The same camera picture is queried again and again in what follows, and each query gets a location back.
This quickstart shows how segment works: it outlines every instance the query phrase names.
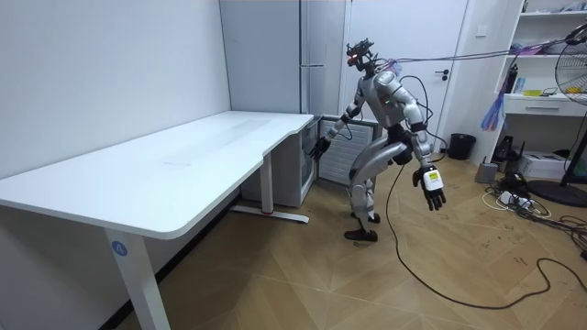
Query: desk top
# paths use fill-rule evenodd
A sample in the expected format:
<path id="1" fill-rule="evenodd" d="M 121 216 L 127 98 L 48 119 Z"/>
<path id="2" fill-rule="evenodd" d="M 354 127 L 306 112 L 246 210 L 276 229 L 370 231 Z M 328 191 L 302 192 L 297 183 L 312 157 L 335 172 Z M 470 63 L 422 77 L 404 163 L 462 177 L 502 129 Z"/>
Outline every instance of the desk top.
<path id="1" fill-rule="evenodd" d="M 180 237 L 312 118 L 226 111 L 0 180 L 0 204 Z"/>

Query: blue sticker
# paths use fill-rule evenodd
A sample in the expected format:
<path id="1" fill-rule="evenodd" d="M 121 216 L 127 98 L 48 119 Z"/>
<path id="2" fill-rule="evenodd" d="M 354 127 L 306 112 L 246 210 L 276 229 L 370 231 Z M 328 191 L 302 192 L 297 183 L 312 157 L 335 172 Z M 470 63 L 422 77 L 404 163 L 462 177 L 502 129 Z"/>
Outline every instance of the blue sticker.
<path id="1" fill-rule="evenodd" d="M 118 241 L 112 242 L 112 249 L 117 253 L 118 256 L 125 257 L 128 254 L 127 247 Z"/>

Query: wall outlet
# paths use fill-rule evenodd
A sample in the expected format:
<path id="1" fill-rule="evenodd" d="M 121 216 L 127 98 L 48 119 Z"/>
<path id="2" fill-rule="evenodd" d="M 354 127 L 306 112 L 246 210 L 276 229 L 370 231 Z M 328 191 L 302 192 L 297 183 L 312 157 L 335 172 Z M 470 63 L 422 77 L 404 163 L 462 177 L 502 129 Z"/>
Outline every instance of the wall outlet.
<path id="1" fill-rule="evenodd" d="M 486 25 L 480 25 L 477 27 L 477 34 L 475 35 L 475 37 L 477 38 L 484 38 L 487 37 L 487 30 L 489 28 Z"/>

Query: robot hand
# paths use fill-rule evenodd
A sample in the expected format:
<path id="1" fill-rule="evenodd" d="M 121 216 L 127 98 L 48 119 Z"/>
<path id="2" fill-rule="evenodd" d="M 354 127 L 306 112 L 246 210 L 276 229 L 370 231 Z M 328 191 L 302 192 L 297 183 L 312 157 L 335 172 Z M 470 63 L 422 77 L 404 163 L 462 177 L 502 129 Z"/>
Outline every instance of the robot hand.
<path id="1" fill-rule="evenodd" d="M 310 151 L 310 157 L 318 161 L 320 160 L 320 157 L 327 152 L 328 148 L 330 148 L 330 141 L 328 141 L 326 137 L 321 137 L 314 145 L 312 151 Z"/>
<path id="2" fill-rule="evenodd" d="M 419 182 L 422 185 L 422 191 L 424 191 L 424 197 L 426 197 L 430 211 L 438 211 L 442 204 L 447 203 L 447 199 L 442 192 L 444 184 L 436 167 L 428 166 L 415 171 L 412 176 L 412 183 L 417 187 Z"/>

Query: trash can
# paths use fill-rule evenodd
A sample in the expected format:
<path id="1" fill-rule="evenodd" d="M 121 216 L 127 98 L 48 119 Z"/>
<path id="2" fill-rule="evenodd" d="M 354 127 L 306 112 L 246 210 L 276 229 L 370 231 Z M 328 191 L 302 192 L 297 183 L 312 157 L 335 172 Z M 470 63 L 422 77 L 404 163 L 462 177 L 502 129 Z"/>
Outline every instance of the trash can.
<path id="1" fill-rule="evenodd" d="M 476 140 L 476 137 L 467 134 L 451 134 L 449 157 L 454 160 L 467 160 Z"/>

